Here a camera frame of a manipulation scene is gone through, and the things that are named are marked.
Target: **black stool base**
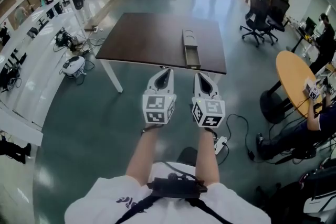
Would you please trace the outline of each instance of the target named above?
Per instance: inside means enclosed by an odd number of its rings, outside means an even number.
[[[267,121],[277,124],[285,118],[285,112],[274,109],[282,102],[282,99],[276,92],[270,96],[267,95],[267,92],[264,91],[260,96],[260,108]]]

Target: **power strip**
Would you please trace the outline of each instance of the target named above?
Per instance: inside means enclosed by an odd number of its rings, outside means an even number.
[[[224,147],[224,144],[226,144],[226,143],[227,143],[227,138],[226,137],[221,136],[218,139],[218,141],[215,144],[215,154],[216,155],[222,150],[222,148]]]

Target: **white t-shirt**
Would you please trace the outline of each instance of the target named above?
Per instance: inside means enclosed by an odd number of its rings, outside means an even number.
[[[192,169],[195,172],[195,168],[191,166],[170,164],[187,173],[191,173]],[[170,173],[175,171],[163,163],[154,164],[149,181],[151,182],[154,177],[167,178]],[[66,224],[114,224],[132,206],[150,193],[151,190],[147,186],[141,187],[138,181],[130,176],[99,178],[85,197],[69,206],[65,213],[65,222]],[[223,184],[215,183],[208,186],[207,193],[201,194],[200,199],[232,224],[271,223],[266,213],[240,198]],[[134,215],[124,223],[219,224],[220,222],[199,208],[192,207],[184,199],[162,198],[145,212]]]

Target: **black strap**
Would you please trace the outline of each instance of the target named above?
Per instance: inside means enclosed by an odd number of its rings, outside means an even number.
[[[202,200],[200,199],[186,199],[187,202],[190,203],[193,207],[198,207],[200,210],[206,212],[207,214],[216,218],[219,222],[223,224],[232,224],[231,222],[222,218],[219,214],[217,214],[214,210],[208,207]]]
[[[125,222],[126,220],[130,219],[137,213],[142,212],[143,210],[146,210],[150,208],[153,203],[155,203],[157,200],[161,199],[161,197],[154,197],[154,196],[148,196],[138,202],[135,206],[133,206],[130,210],[128,210],[115,224],[120,224]]]
[[[131,217],[136,215],[137,213],[143,212],[144,210],[150,208],[153,206],[153,204],[161,199],[161,197],[154,197],[154,196],[148,196],[138,202],[135,206],[133,206],[130,210],[128,210],[115,224],[121,224],[125,222],[126,220],[129,220]],[[210,207],[208,207],[202,200],[200,199],[186,199],[187,202],[190,203],[193,207],[198,207],[200,210],[206,212],[207,214],[213,216],[216,218],[219,222],[222,224],[232,224],[231,222],[225,220],[222,218],[219,214],[217,214],[214,210],[212,210]]]

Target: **yellow table top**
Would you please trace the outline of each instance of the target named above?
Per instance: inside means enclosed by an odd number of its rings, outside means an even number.
[[[309,66],[296,54],[290,51],[282,51],[278,54],[276,60],[277,72],[279,79],[285,92],[295,108],[301,115],[307,117],[308,100],[304,102],[307,97],[303,93],[303,86],[306,78],[315,81],[316,78]],[[322,102],[322,97],[319,96],[316,103]]]

